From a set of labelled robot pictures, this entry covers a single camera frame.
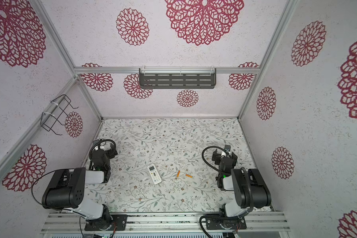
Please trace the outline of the white remote control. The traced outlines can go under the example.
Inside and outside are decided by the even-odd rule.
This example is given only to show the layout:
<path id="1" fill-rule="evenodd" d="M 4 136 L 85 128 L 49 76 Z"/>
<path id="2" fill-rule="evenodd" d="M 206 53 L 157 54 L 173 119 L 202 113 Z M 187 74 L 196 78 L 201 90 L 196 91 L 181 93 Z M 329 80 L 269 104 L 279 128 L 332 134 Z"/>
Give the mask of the white remote control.
<path id="1" fill-rule="evenodd" d="M 147 169 L 154 184 L 159 184 L 162 182 L 157 167 L 154 164 L 147 166 Z"/>

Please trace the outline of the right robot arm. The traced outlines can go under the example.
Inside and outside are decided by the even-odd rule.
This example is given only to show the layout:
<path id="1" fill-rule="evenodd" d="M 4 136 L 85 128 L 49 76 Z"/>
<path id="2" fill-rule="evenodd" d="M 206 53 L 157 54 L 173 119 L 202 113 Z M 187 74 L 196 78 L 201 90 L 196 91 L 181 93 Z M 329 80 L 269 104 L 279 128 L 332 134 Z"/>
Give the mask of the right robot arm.
<path id="1" fill-rule="evenodd" d="M 234 199 L 219 209 L 221 217 L 242 218 L 255 208 L 269 207 L 271 193 L 258 169 L 236 168 L 238 157 L 230 151 L 214 146 L 212 161 L 218 166 L 217 187 L 222 191 L 232 191 Z"/>

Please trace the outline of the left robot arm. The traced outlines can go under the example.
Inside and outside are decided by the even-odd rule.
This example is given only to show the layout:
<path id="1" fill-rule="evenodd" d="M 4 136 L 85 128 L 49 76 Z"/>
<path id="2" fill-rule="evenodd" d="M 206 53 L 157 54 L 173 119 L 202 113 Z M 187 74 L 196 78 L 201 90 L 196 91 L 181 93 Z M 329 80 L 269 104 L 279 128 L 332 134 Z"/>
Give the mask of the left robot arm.
<path id="1" fill-rule="evenodd" d="M 89 152 L 93 169 L 84 167 L 59 169 L 54 174 L 42 196 L 45 209 L 62 210 L 80 215 L 87 225 L 96 230 L 109 230 L 116 227 L 107 205 L 99 204 L 86 197 L 85 186 L 107 183 L 111 177 L 110 160 L 117 155 L 115 145 L 105 148 L 92 147 Z"/>

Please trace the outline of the dark grey wall shelf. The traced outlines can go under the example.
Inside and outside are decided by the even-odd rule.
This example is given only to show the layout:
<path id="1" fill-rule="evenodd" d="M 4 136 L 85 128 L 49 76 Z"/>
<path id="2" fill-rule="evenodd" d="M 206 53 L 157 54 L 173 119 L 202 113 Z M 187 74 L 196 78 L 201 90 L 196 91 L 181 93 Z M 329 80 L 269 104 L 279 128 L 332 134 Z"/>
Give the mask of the dark grey wall shelf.
<path id="1" fill-rule="evenodd" d="M 213 89 L 217 71 L 204 70 L 152 70 L 139 69 L 139 85 L 142 89 Z"/>

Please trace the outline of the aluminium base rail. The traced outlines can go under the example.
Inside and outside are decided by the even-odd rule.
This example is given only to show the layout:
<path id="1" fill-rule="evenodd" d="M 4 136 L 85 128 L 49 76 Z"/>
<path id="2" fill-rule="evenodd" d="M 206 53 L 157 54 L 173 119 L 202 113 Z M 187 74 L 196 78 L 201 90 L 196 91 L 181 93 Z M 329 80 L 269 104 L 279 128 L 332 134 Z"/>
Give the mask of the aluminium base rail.
<path id="1" fill-rule="evenodd" d="M 177 213 L 112 213 L 117 234 L 122 233 L 186 233 L 201 232 L 289 232 L 290 226 L 282 212 L 252 212 L 236 221 L 202 219 L 202 212 Z M 51 213 L 40 233 L 89 234 L 85 220 L 71 213 Z"/>

